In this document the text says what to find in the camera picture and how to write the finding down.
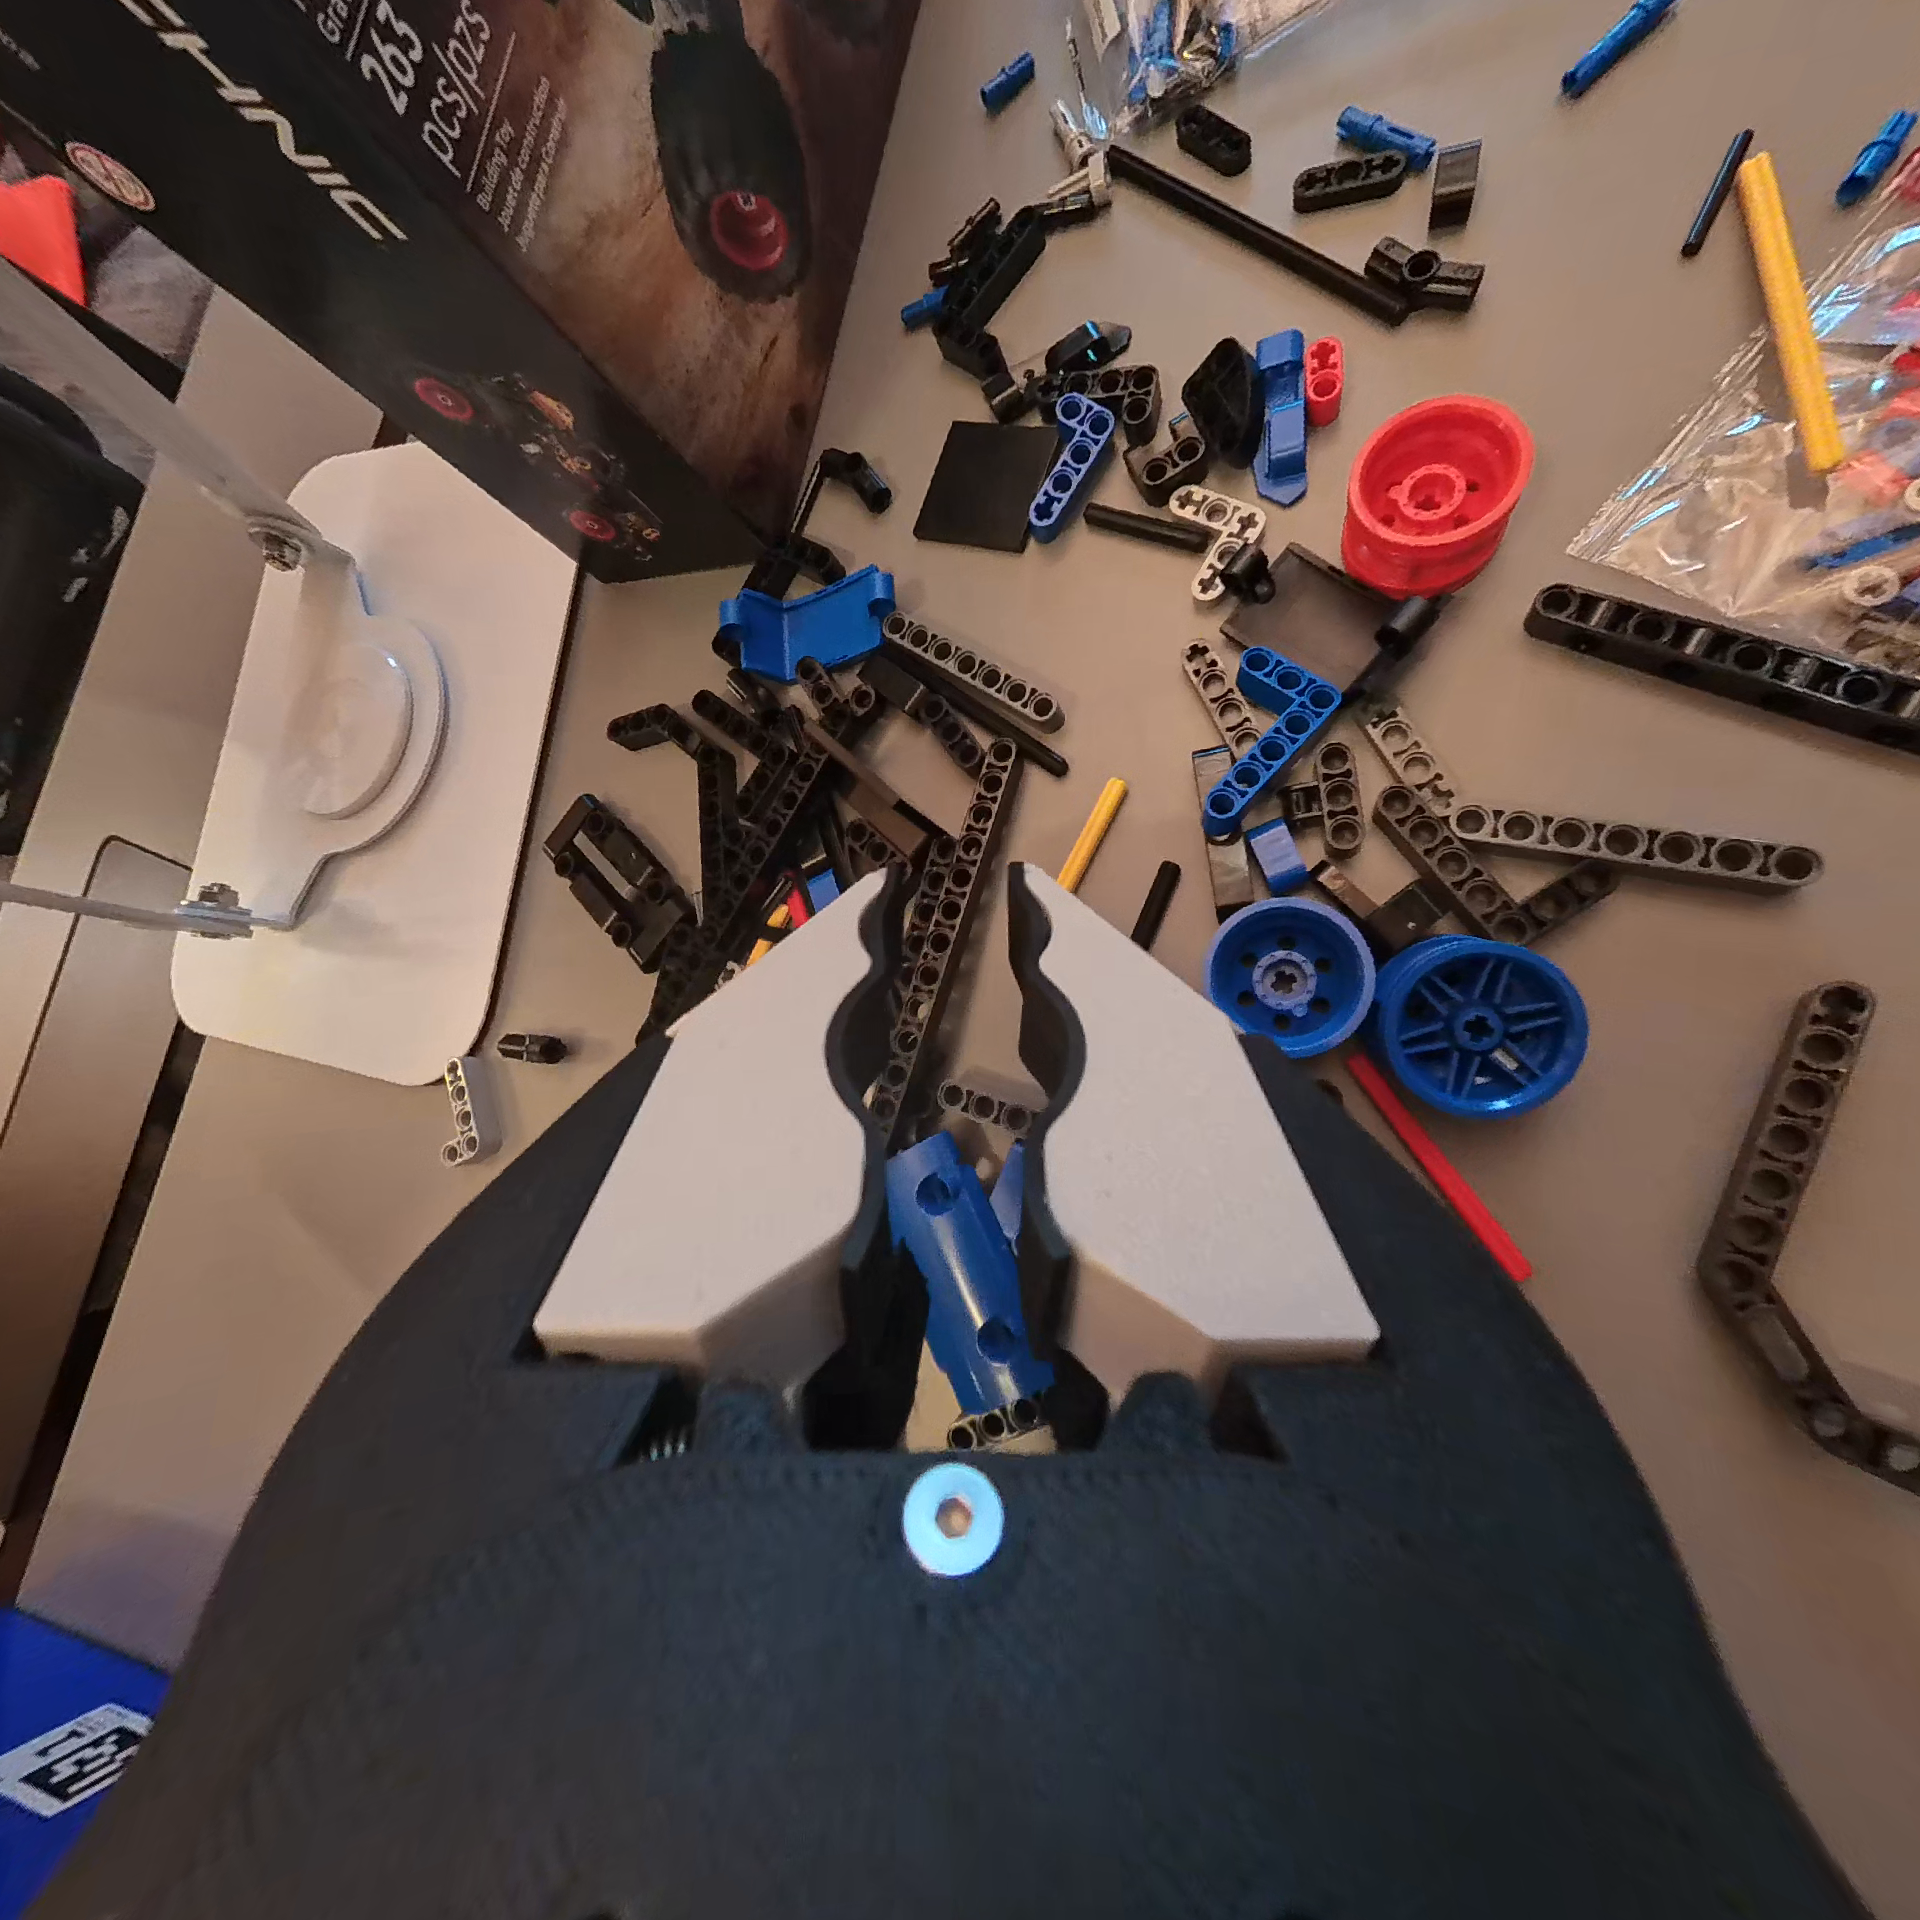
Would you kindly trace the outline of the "orange red cloth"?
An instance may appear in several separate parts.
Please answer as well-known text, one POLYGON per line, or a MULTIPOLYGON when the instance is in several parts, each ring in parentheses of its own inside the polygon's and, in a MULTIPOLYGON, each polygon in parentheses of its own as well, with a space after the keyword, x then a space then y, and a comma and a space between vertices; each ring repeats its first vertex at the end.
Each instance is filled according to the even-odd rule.
POLYGON ((69 179, 5 184, 5 259, 60 299, 88 308, 80 207, 69 179))

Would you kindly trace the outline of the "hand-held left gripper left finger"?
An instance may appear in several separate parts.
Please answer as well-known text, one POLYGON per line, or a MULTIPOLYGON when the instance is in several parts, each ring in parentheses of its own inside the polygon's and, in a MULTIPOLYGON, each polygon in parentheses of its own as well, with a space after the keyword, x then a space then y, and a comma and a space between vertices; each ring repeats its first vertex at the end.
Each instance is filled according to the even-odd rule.
POLYGON ((769 1388, 827 1451, 896 1451, 907 1280, 865 1106, 904 875, 879 869, 662 1037, 656 1075, 535 1312, 550 1360, 652 1373, 626 1455, 692 1446, 700 1390, 769 1388))

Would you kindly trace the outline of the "white booklet stand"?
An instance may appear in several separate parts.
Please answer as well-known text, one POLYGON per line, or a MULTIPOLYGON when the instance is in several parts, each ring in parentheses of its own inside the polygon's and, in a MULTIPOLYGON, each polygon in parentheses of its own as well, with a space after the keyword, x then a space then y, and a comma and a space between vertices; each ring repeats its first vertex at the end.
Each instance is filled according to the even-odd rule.
POLYGON ((426 1083, 495 1006, 576 561, 414 441, 278 493, 18 268, 5 319, 267 559, 193 894, 5 898, 178 935, 206 1038, 426 1083))

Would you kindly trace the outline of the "long black axle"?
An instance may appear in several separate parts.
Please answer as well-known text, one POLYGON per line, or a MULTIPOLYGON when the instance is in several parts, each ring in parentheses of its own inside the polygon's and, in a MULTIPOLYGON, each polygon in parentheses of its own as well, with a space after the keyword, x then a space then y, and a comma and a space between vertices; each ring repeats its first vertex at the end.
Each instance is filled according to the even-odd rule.
POLYGON ((1193 227, 1229 240, 1236 250, 1263 259, 1267 264, 1296 280, 1308 280, 1310 287, 1331 295, 1356 315, 1364 315, 1384 326, 1401 326, 1415 315, 1415 302, 1403 290, 1388 287, 1384 280, 1370 277, 1364 271, 1356 271, 1340 259, 1310 250, 1296 237, 1263 227, 1250 213, 1223 204, 1219 197, 1193 185, 1188 179, 1171 172, 1166 167, 1156 167, 1153 161, 1127 146, 1106 146, 1106 171, 1114 179, 1129 184, 1160 207, 1171 207, 1193 227))

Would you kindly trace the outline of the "black wedge connector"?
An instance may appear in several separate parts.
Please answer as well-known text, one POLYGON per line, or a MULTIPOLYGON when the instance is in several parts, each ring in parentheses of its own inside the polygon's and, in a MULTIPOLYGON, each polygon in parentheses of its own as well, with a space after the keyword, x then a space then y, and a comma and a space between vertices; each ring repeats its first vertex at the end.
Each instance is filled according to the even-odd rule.
POLYGON ((1127 324, 1077 324, 1043 356, 1012 367, 993 332, 981 338, 981 391, 1001 424, 1031 412, 1053 417, 1058 395, 1075 391, 1081 375, 1114 367, 1135 341, 1127 324))

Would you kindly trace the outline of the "short yellow axle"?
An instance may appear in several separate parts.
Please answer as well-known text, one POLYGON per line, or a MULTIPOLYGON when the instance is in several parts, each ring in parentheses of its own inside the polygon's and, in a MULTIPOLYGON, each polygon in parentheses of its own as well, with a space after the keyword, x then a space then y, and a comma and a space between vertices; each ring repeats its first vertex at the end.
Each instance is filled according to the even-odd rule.
POLYGON ((1127 798, 1129 798, 1129 784, 1123 776, 1112 776, 1100 787, 1083 826, 1077 831, 1077 837, 1075 837, 1075 844, 1055 875, 1062 891, 1068 891, 1068 894, 1081 891, 1081 885, 1091 872, 1091 861, 1096 860, 1105 838, 1112 837, 1127 798))

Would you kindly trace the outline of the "black rectangular frame piece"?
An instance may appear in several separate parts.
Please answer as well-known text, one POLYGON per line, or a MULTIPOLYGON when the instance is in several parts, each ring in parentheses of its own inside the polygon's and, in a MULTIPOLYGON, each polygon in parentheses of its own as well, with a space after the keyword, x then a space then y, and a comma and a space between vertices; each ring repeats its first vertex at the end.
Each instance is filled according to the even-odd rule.
POLYGON ((595 794, 564 810, 544 852, 590 926, 639 972, 660 972, 671 944, 700 927, 700 909, 671 865, 595 794))

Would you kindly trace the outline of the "black flat square tile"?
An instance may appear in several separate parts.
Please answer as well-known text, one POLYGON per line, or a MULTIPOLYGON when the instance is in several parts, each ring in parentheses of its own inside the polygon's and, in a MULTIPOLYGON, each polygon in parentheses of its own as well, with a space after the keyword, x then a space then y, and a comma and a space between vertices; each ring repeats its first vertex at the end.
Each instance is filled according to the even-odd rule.
POLYGON ((1053 424, 955 423, 916 540, 1018 555, 1031 496, 1055 456, 1053 424))

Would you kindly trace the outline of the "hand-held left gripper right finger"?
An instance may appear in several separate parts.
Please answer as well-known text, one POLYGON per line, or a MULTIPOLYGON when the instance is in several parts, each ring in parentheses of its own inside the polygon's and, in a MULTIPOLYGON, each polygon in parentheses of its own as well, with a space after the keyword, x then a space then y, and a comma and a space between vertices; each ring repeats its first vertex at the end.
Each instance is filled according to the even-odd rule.
POLYGON ((1040 865, 1009 865, 1021 1144, 1018 1285, 1044 1423, 1096 1446, 1147 1375, 1219 1403, 1237 1365, 1356 1362, 1377 1324, 1258 1066, 1283 1066, 1040 865))

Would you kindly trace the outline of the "blue angled beam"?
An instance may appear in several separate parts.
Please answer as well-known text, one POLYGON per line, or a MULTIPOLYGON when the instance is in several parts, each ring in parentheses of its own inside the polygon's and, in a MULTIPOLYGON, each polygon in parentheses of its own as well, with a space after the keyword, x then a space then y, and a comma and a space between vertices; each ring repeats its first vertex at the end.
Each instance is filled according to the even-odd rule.
POLYGON ((1333 683, 1267 648, 1241 653, 1237 697, 1267 708, 1271 726, 1210 787, 1201 800, 1210 844, 1224 844, 1245 831, 1249 806, 1313 746, 1341 702, 1333 683))

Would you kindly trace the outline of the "pile of black toy beams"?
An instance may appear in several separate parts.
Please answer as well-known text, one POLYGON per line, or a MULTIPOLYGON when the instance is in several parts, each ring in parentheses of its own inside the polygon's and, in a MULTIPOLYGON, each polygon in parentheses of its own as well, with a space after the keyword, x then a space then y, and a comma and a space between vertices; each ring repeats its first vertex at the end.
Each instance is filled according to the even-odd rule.
MULTIPOLYGON (((599 1181, 576 1200, 572 1238, 656 1075, 665 1028, 704 1002, 692 1001, 692 993, 712 988, 722 961, 731 956, 731 946, 748 940, 755 909, 771 898, 774 881, 788 869, 791 831, 811 826, 814 815, 827 810, 819 787, 833 784, 844 768, 841 723, 854 718, 858 726, 858 712, 836 698, 831 670, 816 659, 803 659, 803 683, 823 685, 814 698, 819 726, 797 708, 750 717, 728 702, 705 702, 704 712, 726 731, 722 746, 705 731, 691 727, 671 707, 624 717, 612 727, 612 735, 630 747, 679 746, 697 762, 704 850, 716 852, 719 861, 705 875, 700 927, 679 935, 662 953, 650 1021, 637 1051, 612 1072, 590 1099, 606 1138, 599 1144, 599 1181)), ((1017 787, 1018 755, 1021 746, 1012 731, 995 735, 991 747, 974 755, 978 789, 968 831, 958 837, 911 837, 896 865, 879 865, 904 875, 901 956, 893 972, 889 1006, 889 1056, 865 1092, 865 1106, 885 1124, 885 1168, 889 1158, 901 1154, 897 1126, 911 1106, 925 1021, 938 1012, 948 961, 968 944, 974 881, 987 872, 987 857, 995 850, 1001 810, 1017 787)), ((1308 1140, 1310 1126, 1331 1124, 1325 1106, 1313 1102, 1310 1083, 1289 1067, 1283 1050, 1271 1038, 1241 1037, 1249 1051, 1271 1044, 1283 1057, 1283 1066, 1258 1066, 1258 1075, 1289 1146, 1308 1140)), ((1517 1289, 1504 1280, 1500 1264, 1479 1246, 1465 1240, 1462 1228, 1440 1222, 1435 1206, 1394 1166, 1384 1166, 1382 1178, 1384 1190, 1377 1190, 1377 1195, 1408 1216, 1408 1235, 1390 1210, 1372 1206, 1358 1190, 1341 1190, 1340 1181, 1315 1185, 1310 1178, 1310 1192, 1315 1195, 1361 1300, 1377 1324, 1377 1338, 1388 1338, 1388 1360, 1403 1373, 1410 1390, 1427 1396, 1435 1403, 1435 1411, 1418 1414, 1415 1423, 1438 1429, 1445 1421, 1465 1421, 1469 1433, 1504 1433, 1500 1414, 1473 1411, 1473 1390, 1486 1390, 1517 1407, 1510 1423, 1533 1423, 1537 1433, 1536 1444, 1549 1458, 1570 1458, 1576 1446, 1596 1451, 1599 1458, 1619 1455, 1617 1433, 1588 1383, 1559 1349, 1555 1336, 1519 1303, 1517 1289)), ((551 1278, 572 1248, 572 1238, 551 1246, 551 1278)), ((911 1403, 919 1399, 919 1365, 929 1349, 929 1289, 911 1253, 901 1248, 896 1248, 896 1253, 901 1259, 907 1280, 907 1429, 911 1403)), ((1372 1357, 1325 1365, 1356 1367, 1370 1365, 1372 1357)), ((795 1418, 800 1423, 800 1418, 769 1388, 755 1390, 774 1401, 778 1418, 795 1418)), ((814 1451, 896 1455, 897 1446, 814 1451)))

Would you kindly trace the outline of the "black office chair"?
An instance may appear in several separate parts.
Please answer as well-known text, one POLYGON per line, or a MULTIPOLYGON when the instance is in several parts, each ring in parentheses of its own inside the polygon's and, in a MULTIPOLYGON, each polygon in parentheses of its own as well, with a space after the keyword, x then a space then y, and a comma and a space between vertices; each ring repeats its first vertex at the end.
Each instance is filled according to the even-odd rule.
POLYGON ((5 852, 23 845, 114 581, 141 483, 5 369, 5 852))

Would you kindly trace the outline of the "black beam with blue pin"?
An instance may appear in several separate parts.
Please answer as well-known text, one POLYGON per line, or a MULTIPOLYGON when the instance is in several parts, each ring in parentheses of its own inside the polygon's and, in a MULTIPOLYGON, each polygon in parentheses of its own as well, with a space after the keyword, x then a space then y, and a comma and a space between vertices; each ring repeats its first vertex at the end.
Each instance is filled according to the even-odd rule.
POLYGON ((1003 350, 991 329, 1001 308, 1044 253, 1044 215, 1021 207, 1003 220, 987 198, 929 268, 929 295, 901 308, 901 326, 930 326, 940 356, 981 381, 1005 380, 1003 350))

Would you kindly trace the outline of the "long yellow axle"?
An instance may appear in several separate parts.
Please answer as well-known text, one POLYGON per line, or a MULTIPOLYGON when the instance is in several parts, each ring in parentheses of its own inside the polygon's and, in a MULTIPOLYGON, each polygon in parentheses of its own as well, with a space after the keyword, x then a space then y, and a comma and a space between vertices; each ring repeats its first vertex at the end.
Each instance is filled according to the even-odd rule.
POLYGON ((1807 302, 1780 176, 1766 152, 1742 161, 1738 204, 1802 464, 1808 474, 1833 474, 1844 456, 1844 443, 1812 329, 1812 308, 1807 302))

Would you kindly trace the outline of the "blue toy wheel hub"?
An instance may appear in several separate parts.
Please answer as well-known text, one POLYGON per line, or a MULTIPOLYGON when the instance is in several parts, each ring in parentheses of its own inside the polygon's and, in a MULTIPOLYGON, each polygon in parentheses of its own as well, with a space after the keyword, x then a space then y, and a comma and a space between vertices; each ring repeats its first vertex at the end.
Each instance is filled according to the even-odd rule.
POLYGON ((1377 988, 1370 940, 1350 914, 1267 898, 1231 914, 1206 956, 1210 1001, 1249 1037, 1308 1061, 1350 1043, 1377 988))

